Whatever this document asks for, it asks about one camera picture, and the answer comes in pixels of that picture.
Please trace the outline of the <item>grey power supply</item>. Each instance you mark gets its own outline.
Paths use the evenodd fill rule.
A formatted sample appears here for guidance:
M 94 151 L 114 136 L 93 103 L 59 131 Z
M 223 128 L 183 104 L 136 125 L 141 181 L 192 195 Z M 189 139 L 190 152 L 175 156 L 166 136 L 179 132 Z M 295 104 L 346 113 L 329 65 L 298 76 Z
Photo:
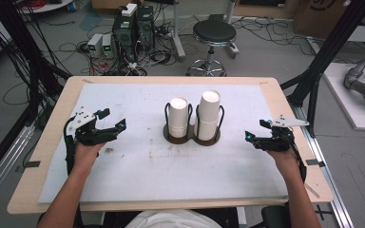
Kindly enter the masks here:
M 103 35 L 94 34 L 87 42 L 87 47 L 91 57 L 99 58 L 103 53 Z
M 110 34 L 103 35 L 102 47 L 103 47 L 103 54 L 106 58 L 114 57 L 113 42 Z

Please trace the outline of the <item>white box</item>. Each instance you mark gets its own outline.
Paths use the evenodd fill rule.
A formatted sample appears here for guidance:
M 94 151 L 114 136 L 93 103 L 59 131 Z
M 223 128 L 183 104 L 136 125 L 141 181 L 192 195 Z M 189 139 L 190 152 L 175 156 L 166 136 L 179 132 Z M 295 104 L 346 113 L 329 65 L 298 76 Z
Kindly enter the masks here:
M 132 16 L 133 13 L 136 11 L 137 7 L 138 6 L 133 3 L 127 4 L 126 7 L 122 10 L 122 16 L 127 16 L 127 17 Z

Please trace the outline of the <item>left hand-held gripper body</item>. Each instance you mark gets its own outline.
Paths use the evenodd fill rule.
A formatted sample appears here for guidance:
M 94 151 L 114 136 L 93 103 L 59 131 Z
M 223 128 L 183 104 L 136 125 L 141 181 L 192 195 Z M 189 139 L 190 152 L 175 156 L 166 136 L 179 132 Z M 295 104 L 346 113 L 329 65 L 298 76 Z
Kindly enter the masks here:
M 96 127 L 98 120 L 95 112 L 81 106 L 75 115 L 66 122 L 64 137 L 75 137 L 78 142 L 84 145 L 96 145 L 116 140 L 121 131 L 118 131 L 115 125 L 106 129 L 98 129 Z

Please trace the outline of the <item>white table mat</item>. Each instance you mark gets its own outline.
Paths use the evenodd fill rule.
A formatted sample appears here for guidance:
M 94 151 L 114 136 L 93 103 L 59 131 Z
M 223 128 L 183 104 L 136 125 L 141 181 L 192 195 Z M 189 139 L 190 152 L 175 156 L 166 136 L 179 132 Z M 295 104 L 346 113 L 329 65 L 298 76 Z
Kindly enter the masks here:
M 126 129 L 101 150 L 88 177 L 84 202 L 284 199 L 284 181 L 273 160 L 245 139 L 269 136 L 260 121 L 273 116 L 257 85 L 214 85 L 225 115 L 211 146 L 172 144 L 163 136 L 164 107 L 176 97 L 198 105 L 207 85 L 84 85 L 77 108 L 109 109 L 97 123 L 120 120 Z

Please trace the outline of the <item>person's white shirt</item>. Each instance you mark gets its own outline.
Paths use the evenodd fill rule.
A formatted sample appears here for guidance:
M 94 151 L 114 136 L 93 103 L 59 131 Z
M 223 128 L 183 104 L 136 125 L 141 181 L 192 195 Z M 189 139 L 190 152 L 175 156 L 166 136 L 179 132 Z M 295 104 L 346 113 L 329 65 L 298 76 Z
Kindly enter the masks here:
M 221 228 L 213 219 L 192 210 L 148 210 L 125 228 Z

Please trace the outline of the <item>black round stool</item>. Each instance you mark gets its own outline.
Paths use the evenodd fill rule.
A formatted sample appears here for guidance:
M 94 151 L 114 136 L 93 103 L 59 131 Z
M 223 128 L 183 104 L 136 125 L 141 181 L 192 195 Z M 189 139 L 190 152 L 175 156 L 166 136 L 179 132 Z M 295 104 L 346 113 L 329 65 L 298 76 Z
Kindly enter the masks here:
M 193 27 L 193 37 L 200 43 L 209 46 L 205 59 L 196 60 L 186 71 L 186 76 L 200 72 L 202 76 L 226 76 L 226 69 L 214 58 L 215 48 L 230 47 L 237 37 L 236 30 L 220 20 L 203 20 Z

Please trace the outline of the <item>black wire cup holder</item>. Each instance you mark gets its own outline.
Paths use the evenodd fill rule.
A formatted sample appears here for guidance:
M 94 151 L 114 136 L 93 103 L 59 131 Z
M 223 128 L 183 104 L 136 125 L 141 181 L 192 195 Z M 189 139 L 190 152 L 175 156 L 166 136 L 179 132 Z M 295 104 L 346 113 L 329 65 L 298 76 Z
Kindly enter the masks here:
M 201 119 L 200 107 L 193 109 L 188 104 L 183 109 L 186 116 L 186 126 L 177 129 L 171 125 L 171 103 L 167 103 L 164 107 L 165 126 L 163 127 L 164 138 L 173 144 L 184 144 L 190 140 L 203 146 L 211 146 L 216 144 L 221 137 L 221 125 L 224 119 L 224 107 L 218 107 L 218 119 L 213 123 L 206 123 Z

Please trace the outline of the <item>black frame post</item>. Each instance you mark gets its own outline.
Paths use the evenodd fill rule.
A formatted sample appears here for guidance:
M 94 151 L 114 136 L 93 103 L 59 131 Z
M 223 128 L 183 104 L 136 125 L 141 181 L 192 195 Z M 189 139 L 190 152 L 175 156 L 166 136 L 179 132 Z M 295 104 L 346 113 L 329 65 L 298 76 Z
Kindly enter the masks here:
M 27 122 L 38 116 L 40 103 L 59 95 L 71 74 L 51 63 L 42 53 L 24 22 L 14 0 L 0 0 L 0 22 L 11 40 L 0 29 L 0 47 L 28 88 Z
M 280 85 L 282 90 L 295 86 L 294 91 L 287 96 L 288 103 L 294 107 L 302 107 L 305 98 L 309 97 L 306 120 L 309 122 L 307 130 L 313 138 L 316 136 L 315 117 L 320 79 L 364 17 L 365 0 L 351 0 L 312 63 L 297 77 Z

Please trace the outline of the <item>white platform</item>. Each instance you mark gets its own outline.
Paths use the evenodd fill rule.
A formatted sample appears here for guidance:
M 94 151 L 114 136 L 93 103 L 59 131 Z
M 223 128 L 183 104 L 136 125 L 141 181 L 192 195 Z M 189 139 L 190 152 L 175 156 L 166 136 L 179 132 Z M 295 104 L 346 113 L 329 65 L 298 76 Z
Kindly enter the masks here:
M 354 65 L 331 63 L 324 72 L 324 78 L 353 129 L 365 130 L 365 99 L 343 85 L 345 75 L 352 67 Z

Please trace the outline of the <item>person's left hand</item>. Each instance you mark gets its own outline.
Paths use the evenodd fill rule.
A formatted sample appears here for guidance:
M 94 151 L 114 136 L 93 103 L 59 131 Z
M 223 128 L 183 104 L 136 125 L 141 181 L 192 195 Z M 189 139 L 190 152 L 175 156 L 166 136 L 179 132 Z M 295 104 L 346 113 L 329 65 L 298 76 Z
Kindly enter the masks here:
M 104 144 L 84 145 L 80 142 L 76 143 L 73 173 L 88 175 L 93 164 L 96 161 L 97 154 L 103 148 Z

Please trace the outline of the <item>stack of white paper cups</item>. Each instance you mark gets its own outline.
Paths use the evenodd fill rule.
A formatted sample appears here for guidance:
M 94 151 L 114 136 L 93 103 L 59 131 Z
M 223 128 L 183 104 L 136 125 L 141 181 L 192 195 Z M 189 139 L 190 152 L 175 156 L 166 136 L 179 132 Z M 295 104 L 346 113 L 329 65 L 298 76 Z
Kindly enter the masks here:
M 219 120 L 220 94 L 215 90 L 207 90 L 202 94 L 198 105 L 196 120 L 196 136 L 201 141 L 211 140 L 216 132 Z
M 188 102 L 183 97 L 176 97 L 170 101 L 168 109 L 168 131 L 174 138 L 186 135 L 188 122 Z

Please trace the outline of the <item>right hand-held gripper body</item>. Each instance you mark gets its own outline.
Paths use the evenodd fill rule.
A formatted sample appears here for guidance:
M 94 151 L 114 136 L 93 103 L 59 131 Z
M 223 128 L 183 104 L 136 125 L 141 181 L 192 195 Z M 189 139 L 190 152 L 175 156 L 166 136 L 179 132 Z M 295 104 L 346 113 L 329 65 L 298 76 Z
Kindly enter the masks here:
M 292 130 L 294 126 L 307 126 L 307 121 L 293 117 L 278 116 L 272 121 L 271 137 L 257 137 L 252 141 L 255 148 L 263 151 L 283 152 L 295 143 L 295 136 Z

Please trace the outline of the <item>person's right hand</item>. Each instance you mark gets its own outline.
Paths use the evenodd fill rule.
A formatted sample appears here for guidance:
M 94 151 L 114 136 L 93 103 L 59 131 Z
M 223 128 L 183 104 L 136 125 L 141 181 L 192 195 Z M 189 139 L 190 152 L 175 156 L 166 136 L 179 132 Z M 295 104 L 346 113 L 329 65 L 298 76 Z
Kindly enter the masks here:
M 291 149 L 284 152 L 268 151 L 268 154 L 274 159 L 282 176 L 298 173 L 298 160 Z

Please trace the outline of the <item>black computer tower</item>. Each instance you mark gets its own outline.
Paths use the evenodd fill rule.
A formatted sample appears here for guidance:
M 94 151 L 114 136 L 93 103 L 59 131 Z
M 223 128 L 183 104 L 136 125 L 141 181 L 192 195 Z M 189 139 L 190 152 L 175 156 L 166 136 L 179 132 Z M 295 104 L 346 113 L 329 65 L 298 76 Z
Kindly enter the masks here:
M 115 15 L 112 32 L 119 59 L 124 62 L 135 62 L 135 45 L 137 41 L 137 24 L 134 16 Z
M 154 47 L 154 11 L 152 6 L 140 6 L 137 10 L 139 40 L 144 47 Z

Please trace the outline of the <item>cardboard box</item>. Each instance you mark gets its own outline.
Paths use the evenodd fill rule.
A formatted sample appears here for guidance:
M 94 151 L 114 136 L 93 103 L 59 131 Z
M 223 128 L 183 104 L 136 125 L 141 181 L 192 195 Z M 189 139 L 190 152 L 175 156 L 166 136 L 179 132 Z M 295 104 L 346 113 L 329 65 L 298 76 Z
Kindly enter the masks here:
M 353 0 L 300 0 L 293 20 L 296 34 L 327 38 Z

